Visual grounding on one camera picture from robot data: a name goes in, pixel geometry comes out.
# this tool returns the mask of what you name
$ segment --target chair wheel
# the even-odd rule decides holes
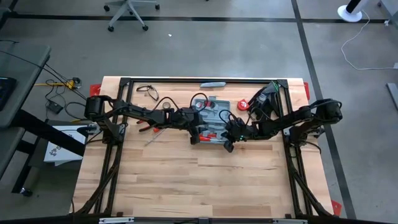
[[[21,194],[25,197],[30,197],[33,195],[33,192],[29,189],[22,188]]]

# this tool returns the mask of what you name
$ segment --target glasses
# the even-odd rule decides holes
[[[155,101],[157,101],[159,99],[159,94],[158,94],[157,90],[155,89],[155,87],[153,87],[151,85],[139,86],[136,91],[147,92],[148,95]]]

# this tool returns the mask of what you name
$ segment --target white paper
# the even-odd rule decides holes
[[[86,126],[53,126],[55,129],[58,129],[60,131],[64,131],[65,134],[71,136],[72,138],[76,139],[77,141],[81,143],[85,143],[86,137],[84,135],[80,134],[77,131],[70,131],[70,130],[77,130],[78,128],[81,127],[86,127]],[[54,162],[56,166],[69,162],[69,161],[76,161],[76,160],[81,160],[83,157],[79,156],[73,152],[70,152],[67,149],[64,149],[60,146],[55,145],[52,142],[49,142],[47,145],[47,150],[45,152],[44,156],[44,162]]]

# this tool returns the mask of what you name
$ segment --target wooden tabletop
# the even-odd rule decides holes
[[[104,77],[101,95],[116,98],[119,80],[120,77]],[[307,105],[303,80],[287,80],[293,110]],[[145,84],[134,84],[132,103],[152,108],[156,102],[147,93],[135,91]],[[198,83],[150,84],[161,98],[169,96],[179,107],[188,106],[190,98],[198,92],[216,96],[218,100],[228,100],[231,111],[244,120],[248,116],[236,109],[236,103],[241,99],[249,100],[262,87],[258,84],[227,84],[224,88],[200,89]],[[237,142],[234,151],[228,153],[223,145],[192,146],[188,132],[175,129],[166,129],[145,146],[155,133],[152,130],[139,133],[138,129],[145,124],[136,124],[136,121],[128,119],[114,214],[223,218],[283,218],[286,213],[294,214],[281,133],[267,141]],[[76,210],[89,199],[99,184],[105,149],[106,145],[101,142],[93,142],[86,147],[73,196]],[[302,147],[302,157],[309,188],[332,213],[318,149],[306,145]],[[300,206],[305,211],[300,190],[298,194]],[[107,196],[106,190],[103,208]]]

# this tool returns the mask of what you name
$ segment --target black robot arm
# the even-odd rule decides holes
[[[108,103],[112,110],[105,113],[105,103]],[[199,112],[194,106],[189,108],[173,108],[164,110],[148,110],[123,100],[114,100],[109,96],[92,96],[86,101],[85,117],[97,122],[104,132],[103,143],[121,142],[124,136],[126,124],[114,124],[109,119],[113,116],[124,115],[146,121],[154,128],[174,128],[187,130],[191,134],[191,144],[199,142],[199,133],[204,129],[199,128],[205,124]]]
[[[279,131],[289,128],[290,143],[303,144],[309,133],[318,131],[320,126],[335,124],[343,117],[341,115],[341,102],[325,99],[317,100],[311,105],[303,106],[297,111],[282,116],[278,119],[263,119],[253,121],[251,125],[245,123],[241,118],[229,120],[226,124],[226,132],[222,134],[227,139],[224,147],[228,152],[234,149],[233,143],[247,140],[267,140],[275,136]]]

